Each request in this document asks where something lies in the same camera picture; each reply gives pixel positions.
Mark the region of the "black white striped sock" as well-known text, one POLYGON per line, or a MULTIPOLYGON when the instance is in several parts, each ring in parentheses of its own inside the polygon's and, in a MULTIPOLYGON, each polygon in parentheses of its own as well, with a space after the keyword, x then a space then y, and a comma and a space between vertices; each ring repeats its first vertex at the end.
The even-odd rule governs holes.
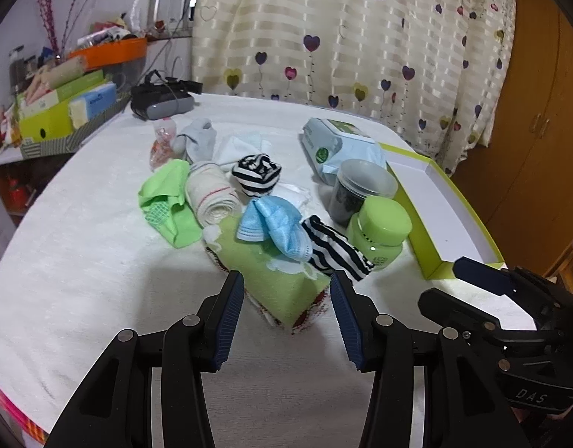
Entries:
POLYGON ((374 264, 347 238, 323 223, 320 217, 311 215, 302 222, 302 228, 312 242, 309 264, 327 276, 335 271, 344 271, 351 281, 361 281, 373 272, 374 264))

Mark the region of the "green towel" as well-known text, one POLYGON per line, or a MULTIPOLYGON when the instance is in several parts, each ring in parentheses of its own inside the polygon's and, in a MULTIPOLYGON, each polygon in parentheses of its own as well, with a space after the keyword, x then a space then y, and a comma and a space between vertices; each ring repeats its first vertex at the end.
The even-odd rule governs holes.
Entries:
POLYGON ((238 240, 239 222, 238 217, 226 217, 203 229, 208 256, 219 269, 243 275, 249 301, 270 325, 292 334, 308 329, 327 311, 328 276, 286 258, 270 240, 238 240))

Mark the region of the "blue face mask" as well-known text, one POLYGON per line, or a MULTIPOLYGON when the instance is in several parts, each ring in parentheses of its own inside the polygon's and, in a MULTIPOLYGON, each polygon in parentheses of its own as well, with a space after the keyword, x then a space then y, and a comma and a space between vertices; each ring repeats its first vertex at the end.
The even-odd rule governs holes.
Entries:
POLYGON ((236 237, 248 243, 271 240, 292 261, 308 262, 312 241, 302 227, 302 215, 289 201, 273 195, 253 198, 241 217, 236 237))

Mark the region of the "cream bandage sock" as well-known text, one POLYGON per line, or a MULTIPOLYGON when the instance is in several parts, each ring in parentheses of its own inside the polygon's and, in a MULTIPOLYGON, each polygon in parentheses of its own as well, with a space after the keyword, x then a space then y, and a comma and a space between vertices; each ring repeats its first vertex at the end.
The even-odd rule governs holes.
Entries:
POLYGON ((242 213, 237 190, 228 181, 225 172, 213 162, 198 162, 191 166, 185 193, 191 210, 203 228, 242 213))

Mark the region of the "bright green sock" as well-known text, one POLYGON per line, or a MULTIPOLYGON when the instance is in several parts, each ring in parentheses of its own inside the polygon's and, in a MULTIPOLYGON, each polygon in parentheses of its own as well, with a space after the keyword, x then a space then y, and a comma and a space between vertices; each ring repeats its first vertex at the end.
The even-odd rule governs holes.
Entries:
POLYGON ((186 196, 189 173, 186 161, 170 160, 158 168, 137 194, 144 219, 176 249, 190 246, 202 237, 201 226, 186 196))

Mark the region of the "red clear plastic packet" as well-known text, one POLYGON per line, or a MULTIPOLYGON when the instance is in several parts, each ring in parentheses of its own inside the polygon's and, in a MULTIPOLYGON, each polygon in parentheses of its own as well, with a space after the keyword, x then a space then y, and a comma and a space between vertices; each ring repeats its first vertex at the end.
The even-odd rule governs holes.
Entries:
POLYGON ((157 170, 174 158, 172 141, 176 138, 176 124, 170 117, 154 122, 155 140, 150 151, 150 168, 157 170))

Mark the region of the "grey sock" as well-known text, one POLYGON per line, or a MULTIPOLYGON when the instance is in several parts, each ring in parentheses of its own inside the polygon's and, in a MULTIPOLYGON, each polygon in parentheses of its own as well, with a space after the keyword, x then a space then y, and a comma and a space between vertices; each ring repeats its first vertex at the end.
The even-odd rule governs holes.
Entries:
POLYGON ((176 135, 171 147, 175 158, 194 164, 212 159, 216 140, 211 120, 198 118, 176 135))

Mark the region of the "white cloth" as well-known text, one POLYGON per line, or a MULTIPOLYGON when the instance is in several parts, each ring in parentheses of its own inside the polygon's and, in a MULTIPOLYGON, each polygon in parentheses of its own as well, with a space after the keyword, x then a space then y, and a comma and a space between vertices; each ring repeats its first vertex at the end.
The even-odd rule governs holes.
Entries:
POLYGON ((309 190, 285 182, 278 182, 272 189, 271 195, 288 201, 297 209, 304 208, 311 200, 309 190))

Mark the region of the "green lidded jar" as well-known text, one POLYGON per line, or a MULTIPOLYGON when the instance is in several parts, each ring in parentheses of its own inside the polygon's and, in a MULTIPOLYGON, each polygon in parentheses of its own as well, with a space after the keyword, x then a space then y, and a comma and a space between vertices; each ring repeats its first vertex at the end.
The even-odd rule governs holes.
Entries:
POLYGON ((347 238, 380 270, 400 255, 412 228, 409 214, 397 201, 370 195, 350 218, 347 238))

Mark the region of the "wooden wardrobe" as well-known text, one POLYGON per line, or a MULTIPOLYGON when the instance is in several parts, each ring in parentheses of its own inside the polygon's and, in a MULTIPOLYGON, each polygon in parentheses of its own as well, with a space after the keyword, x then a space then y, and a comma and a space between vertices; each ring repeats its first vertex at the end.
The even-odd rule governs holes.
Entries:
POLYGON ((573 246, 573 27, 554 0, 516 0, 488 147, 452 180, 508 266, 548 275, 573 246))

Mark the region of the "clear jar dark contents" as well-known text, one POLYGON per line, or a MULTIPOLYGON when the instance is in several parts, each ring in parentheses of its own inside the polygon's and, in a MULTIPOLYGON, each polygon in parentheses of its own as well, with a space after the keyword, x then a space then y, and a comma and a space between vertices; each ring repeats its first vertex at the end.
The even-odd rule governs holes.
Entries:
POLYGON ((346 227, 367 197, 393 198, 397 191, 397 180, 386 168, 366 160, 349 159, 341 164, 336 175, 328 214, 334 223, 346 227))

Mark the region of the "wet wipes pack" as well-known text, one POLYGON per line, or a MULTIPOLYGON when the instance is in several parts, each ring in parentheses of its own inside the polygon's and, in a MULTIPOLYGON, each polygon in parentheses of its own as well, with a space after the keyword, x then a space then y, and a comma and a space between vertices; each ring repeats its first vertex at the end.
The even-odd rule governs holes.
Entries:
POLYGON ((380 145, 345 121, 312 117, 302 127, 300 141, 316 173, 328 185, 335 183, 344 161, 357 159, 386 165, 386 155, 380 145))

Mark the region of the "heart pattern curtain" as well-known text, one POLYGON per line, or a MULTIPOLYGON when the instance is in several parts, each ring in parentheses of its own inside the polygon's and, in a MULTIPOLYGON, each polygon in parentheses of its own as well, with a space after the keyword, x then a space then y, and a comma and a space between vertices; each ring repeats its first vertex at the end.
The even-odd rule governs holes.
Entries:
POLYGON ((208 93, 377 120, 447 173, 492 138, 516 0, 197 0, 208 93))

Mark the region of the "blue tissue box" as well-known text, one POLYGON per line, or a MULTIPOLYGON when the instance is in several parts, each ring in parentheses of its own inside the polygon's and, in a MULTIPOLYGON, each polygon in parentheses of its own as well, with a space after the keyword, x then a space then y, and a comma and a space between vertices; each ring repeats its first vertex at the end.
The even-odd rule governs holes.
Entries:
POLYGON ((68 111, 75 130, 116 103, 116 85, 107 81, 72 99, 68 111))

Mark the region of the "green carton box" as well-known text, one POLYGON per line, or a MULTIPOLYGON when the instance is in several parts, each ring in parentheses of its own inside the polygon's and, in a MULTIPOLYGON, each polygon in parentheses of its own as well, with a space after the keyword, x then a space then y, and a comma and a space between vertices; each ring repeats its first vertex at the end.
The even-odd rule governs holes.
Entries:
POLYGON ((97 70, 63 84, 31 104, 19 101, 19 127, 23 141, 40 141, 63 138, 74 131, 68 105, 81 94, 105 82, 102 70, 97 70))

